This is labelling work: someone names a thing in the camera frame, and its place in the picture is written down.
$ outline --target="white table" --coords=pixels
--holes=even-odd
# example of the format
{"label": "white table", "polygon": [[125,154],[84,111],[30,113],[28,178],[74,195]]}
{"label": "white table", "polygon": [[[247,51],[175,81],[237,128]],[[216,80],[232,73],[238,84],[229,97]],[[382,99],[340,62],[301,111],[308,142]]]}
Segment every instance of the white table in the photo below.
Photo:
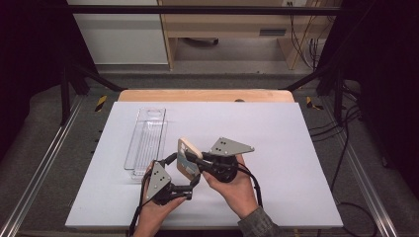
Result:
{"label": "white table", "polygon": [[[66,221],[75,228],[127,228],[140,184],[124,169],[140,108],[167,109],[164,156],[187,137],[208,151],[220,136],[255,147],[244,154],[262,190],[264,207],[285,228],[343,226],[297,103],[116,102]],[[189,181],[176,164],[166,168],[176,185]],[[202,179],[192,200],[164,221],[166,229],[235,227],[238,217]]]}

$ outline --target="hazard tape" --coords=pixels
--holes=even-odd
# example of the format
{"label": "hazard tape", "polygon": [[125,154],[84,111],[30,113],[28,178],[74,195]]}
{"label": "hazard tape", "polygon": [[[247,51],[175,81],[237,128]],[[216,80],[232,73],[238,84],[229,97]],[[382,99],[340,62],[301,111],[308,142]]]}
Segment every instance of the hazard tape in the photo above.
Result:
{"label": "hazard tape", "polygon": [[317,109],[319,111],[322,111],[324,108],[322,106],[315,106],[312,102],[311,102],[311,98],[307,97],[307,107],[309,109]]}
{"label": "hazard tape", "polygon": [[99,112],[102,109],[102,107],[105,104],[106,99],[107,99],[107,96],[101,96],[101,98],[99,98],[98,105],[96,105],[95,112]]}

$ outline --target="white wall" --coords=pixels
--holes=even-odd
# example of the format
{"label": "white wall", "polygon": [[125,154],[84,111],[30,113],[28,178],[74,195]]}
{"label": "white wall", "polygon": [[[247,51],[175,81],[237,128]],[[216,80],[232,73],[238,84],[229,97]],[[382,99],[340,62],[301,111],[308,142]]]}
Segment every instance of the white wall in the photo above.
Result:
{"label": "white wall", "polygon": [[[67,0],[70,5],[157,5],[155,0]],[[158,15],[75,14],[96,64],[167,64]]]}

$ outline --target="gray sleeve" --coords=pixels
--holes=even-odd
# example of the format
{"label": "gray sleeve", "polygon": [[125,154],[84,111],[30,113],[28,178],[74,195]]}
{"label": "gray sleeve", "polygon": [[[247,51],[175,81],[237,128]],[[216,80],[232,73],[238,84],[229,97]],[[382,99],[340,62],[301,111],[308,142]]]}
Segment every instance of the gray sleeve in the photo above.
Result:
{"label": "gray sleeve", "polygon": [[243,233],[243,237],[284,236],[281,228],[272,221],[261,206],[240,220],[238,227]]}

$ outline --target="transparent container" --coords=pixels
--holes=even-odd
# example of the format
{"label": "transparent container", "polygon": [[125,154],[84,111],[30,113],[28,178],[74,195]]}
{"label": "transparent container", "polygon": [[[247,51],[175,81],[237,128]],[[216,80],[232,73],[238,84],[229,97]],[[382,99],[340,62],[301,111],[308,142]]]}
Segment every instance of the transparent container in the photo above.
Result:
{"label": "transparent container", "polygon": [[152,160],[163,156],[167,120],[164,108],[141,108],[126,155],[125,169],[140,181]]}

